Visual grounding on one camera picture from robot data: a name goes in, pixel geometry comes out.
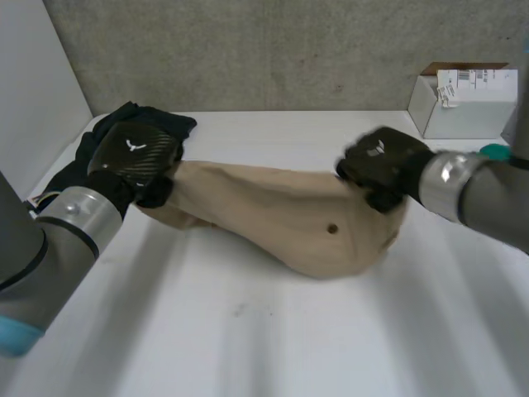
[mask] small hole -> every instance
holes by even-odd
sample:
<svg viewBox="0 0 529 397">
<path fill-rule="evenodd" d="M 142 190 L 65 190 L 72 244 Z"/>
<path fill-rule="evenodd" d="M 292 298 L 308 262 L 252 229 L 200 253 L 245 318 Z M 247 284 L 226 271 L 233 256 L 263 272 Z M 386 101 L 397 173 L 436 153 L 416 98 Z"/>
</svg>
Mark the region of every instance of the small hole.
<svg viewBox="0 0 529 397">
<path fill-rule="evenodd" d="M 330 233 L 330 234 L 335 234 L 338 232 L 338 226 L 335 225 L 334 223 L 331 223 L 329 226 L 327 226 L 327 231 Z"/>
</svg>

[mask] white wall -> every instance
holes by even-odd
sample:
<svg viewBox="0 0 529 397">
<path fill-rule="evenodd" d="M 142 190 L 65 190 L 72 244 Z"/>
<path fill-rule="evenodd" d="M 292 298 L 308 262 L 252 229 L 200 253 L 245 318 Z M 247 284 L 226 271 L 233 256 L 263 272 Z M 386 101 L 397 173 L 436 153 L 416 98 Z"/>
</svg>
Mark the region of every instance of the white wall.
<svg viewBox="0 0 529 397">
<path fill-rule="evenodd" d="M 0 0 L 0 170 L 25 198 L 92 118 L 41 0 Z"/>
</svg>

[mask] silver metal joint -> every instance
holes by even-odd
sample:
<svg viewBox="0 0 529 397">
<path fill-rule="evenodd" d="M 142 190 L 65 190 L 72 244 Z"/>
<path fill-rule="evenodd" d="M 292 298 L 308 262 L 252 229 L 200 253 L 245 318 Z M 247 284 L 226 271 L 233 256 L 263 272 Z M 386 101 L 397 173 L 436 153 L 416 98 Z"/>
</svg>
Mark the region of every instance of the silver metal joint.
<svg viewBox="0 0 529 397">
<path fill-rule="evenodd" d="M 78 228 L 102 252 L 122 225 L 122 216 L 102 194 L 74 186 L 61 193 L 39 218 L 55 218 Z"/>
<path fill-rule="evenodd" d="M 475 153 L 441 152 L 421 174 L 419 198 L 422 205 L 452 222 L 459 222 L 460 194 L 472 174 L 487 159 Z"/>
</svg>

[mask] beige cloth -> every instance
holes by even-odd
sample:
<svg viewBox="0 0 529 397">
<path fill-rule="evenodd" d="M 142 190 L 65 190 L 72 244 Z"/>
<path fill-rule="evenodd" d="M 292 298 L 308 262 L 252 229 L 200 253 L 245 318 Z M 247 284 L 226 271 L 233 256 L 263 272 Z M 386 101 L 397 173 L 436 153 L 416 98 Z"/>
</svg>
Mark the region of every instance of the beige cloth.
<svg viewBox="0 0 529 397">
<path fill-rule="evenodd" d="M 398 235 L 406 204 L 383 215 L 328 172 L 182 161 L 161 208 L 145 214 L 180 229 L 216 224 L 317 278 L 360 273 Z"/>
</svg>

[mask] white logo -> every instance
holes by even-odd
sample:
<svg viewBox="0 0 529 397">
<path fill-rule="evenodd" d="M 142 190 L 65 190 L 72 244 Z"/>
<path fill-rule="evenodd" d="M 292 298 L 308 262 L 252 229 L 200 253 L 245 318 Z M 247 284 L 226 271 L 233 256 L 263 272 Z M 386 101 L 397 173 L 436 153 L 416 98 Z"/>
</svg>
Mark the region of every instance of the white logo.
<svg viewBox="0 0 529 397">
<path fill-rule="evenodd" d="M 136 149 L 143 149 L 144 147 L 147 147 L 147 145 L 141 145 L 141 146 L 134 146 L 131 144 L 131 142 L 127 139 L 126 145 L 131 148 L 131 151 L 135 151 Z"/>
<path fill-rule="evenodd" d="M 384 154 L 384 143 L 379 140 L 379 144 L 374 149 L 370 149 L 367 151 L 367 155 L 370 155 L 373 157 L 374 155 L 383 155 Z"/>
</svg>

